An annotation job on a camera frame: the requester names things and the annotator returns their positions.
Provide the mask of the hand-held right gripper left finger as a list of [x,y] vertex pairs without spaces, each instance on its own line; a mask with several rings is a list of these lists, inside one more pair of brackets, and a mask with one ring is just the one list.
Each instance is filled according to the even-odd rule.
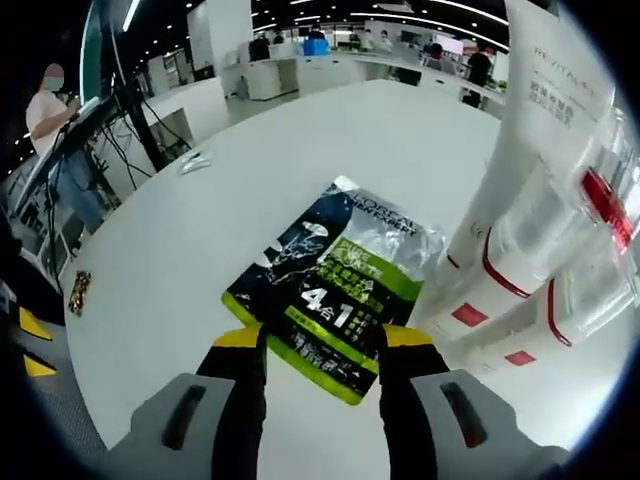
[[108,478],[256,478],[265,387],[262,329],[224,333],[195,373],[176,376],[134,411],[107,455]]

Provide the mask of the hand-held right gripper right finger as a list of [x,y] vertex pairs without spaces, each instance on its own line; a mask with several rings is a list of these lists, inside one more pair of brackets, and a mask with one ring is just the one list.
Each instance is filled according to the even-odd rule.
[[378,361],[391,478],[563,478],[567,451],[532,441],[513,407],[449,369],[427,334],[383,325]]

